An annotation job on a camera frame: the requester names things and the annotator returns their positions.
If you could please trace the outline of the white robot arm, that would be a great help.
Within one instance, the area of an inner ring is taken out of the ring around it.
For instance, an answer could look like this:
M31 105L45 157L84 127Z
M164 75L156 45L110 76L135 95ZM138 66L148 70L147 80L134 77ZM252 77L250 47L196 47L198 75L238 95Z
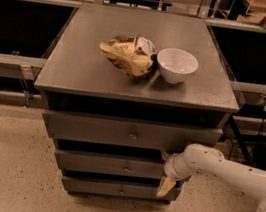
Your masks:
M244 195L259 204L256 212L266 212L266 171L245 164L229 161L215 148L190 144L181 153L169 154L162 151L164 175L161 178L157 197L167 195L177 181L193 174L215 175L222 181L238 188Z

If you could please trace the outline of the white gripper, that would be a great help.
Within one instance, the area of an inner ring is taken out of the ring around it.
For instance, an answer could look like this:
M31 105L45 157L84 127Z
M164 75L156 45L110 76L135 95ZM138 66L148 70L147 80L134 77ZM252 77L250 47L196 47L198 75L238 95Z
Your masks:
M167 151L161 150L161 157L164 161L164 173L167 176L161 178L157 190L157 197L161 198L167 195L176 185L175 180L180 181L190 176L191 171L183 156L181 153L169 154Z

